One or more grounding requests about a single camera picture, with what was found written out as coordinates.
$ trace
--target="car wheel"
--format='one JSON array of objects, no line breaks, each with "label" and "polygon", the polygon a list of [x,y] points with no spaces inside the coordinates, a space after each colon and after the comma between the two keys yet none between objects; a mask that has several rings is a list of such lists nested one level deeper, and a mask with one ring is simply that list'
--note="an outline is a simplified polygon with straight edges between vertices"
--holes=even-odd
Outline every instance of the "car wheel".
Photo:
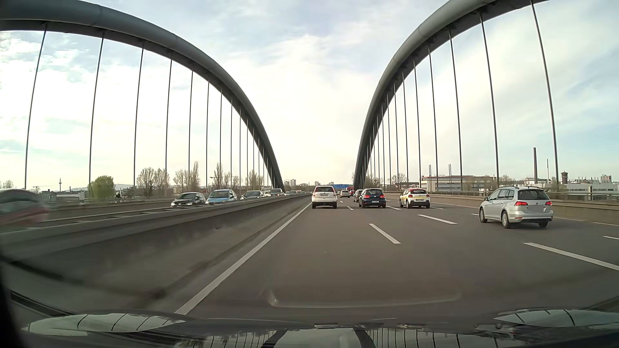
[{"label": "car wheel", "polygon": [[488,222],[488,219],[486,219],[486,214],[483,213],[483,208],[479,209],[479,221],[482,224],[485,224],[486,222]]},{"label": "car wheel", "polygon": [[505,211],[501,213],[501,224],[503,224],[504,228],[511,228],[511,223]]}]

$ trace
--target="dark blue car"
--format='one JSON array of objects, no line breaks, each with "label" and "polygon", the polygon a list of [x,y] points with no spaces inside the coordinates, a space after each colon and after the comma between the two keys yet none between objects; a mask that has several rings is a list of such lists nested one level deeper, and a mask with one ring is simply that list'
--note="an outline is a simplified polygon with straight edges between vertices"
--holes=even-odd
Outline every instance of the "dark blue car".
[{"label": "dark blue car", "polygon": [[367,188],[359,195],[359,206],[387,208],[387,199],[379,188]]}]

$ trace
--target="yellow and white car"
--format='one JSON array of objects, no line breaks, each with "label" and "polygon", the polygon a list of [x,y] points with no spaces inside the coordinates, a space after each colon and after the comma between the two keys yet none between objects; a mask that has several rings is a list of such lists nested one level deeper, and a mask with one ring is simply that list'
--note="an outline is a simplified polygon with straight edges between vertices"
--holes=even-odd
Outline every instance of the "yellow and white car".
[{"label": "yellow and white car", "polygon": [[423,188],[407,188],[400,194],[400,208],[430,208],[430,195]]}]

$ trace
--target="steel arch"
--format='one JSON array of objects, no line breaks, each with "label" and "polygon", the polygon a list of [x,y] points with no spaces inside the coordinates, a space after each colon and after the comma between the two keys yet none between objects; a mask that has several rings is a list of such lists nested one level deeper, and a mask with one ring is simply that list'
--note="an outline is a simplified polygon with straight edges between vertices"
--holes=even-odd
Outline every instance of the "steel arch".
[{"label": "steel arch", "polygon": [[266,160],[275,188],[284,181],[258,113],[236,81],[210,56],[179,36],[132,15],[80,0],[9,0],[0,12],[0,31],[36,30],[102,37],[142,47],[193,70],[233,103]]},{"label": "steel arch", "polygon": [[[544,1],[548,0],[533,0],[533,3]],[[386,110],[394,92],[413,71],[413,60],[419,63],[430,52],[448,42],[448,29],[451,31],[451,36],[455,37],[478,25],[479,12],[483,13],[484,21],[486,21],[530,4],[531,0],[449,0],[409,35],[387,64],[372,96],[359,141],[353,182],[355,188],[360,188],[364,184],[363,168],[367,164],[365,159],[366,155],[372,151],[374,143],[371,130],[374,127],[380,127],[384,116],[381,108]]]}]

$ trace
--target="smokestack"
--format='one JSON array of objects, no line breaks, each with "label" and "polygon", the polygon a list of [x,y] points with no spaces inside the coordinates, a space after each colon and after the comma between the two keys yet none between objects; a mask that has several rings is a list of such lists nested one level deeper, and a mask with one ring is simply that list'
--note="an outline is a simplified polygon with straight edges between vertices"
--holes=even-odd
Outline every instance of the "smokestack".
[{"label": "smokestack", "polygon": [[537,184],[537,149],[533,148],[533,183]]}]

